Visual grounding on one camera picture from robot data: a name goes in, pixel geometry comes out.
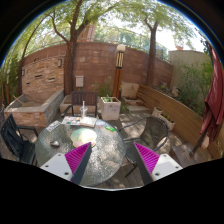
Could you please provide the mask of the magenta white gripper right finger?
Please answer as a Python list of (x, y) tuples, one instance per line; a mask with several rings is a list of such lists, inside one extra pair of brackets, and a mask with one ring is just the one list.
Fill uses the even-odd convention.
[(139, 143), (134, 143), (134, 156), (145, 185), (182, 169), (168, 154), (159, 155)]

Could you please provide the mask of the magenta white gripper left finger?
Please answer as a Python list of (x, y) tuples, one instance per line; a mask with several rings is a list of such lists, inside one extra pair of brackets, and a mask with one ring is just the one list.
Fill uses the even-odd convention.
[(91, 153), (91, 143), (88, 142), (66, 154), (57, 153), (41, 169), (79, 185)]

